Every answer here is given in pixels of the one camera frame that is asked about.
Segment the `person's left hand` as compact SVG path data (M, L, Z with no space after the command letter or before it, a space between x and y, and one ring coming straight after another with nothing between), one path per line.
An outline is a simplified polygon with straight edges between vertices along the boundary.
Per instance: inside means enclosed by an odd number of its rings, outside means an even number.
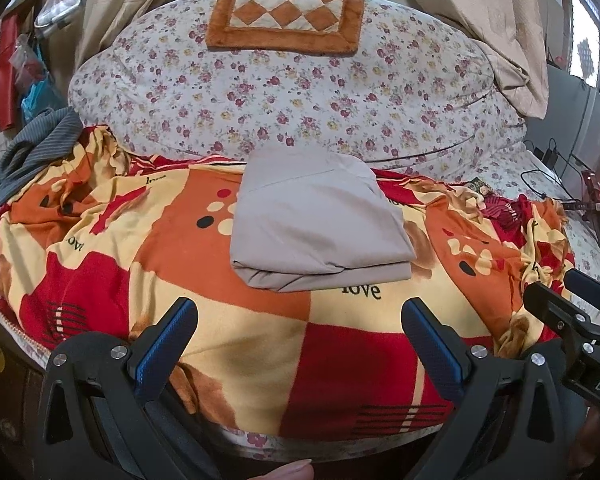
M280 466L267 474L254 477L252 480L313 480L312 460L297 460Z

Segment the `person's right hand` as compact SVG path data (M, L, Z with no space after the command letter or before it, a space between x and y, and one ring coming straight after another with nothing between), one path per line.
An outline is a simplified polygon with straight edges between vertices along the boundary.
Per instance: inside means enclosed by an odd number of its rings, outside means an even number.
M581 479L599 455L600 408L590 405L568 454L567 478Z

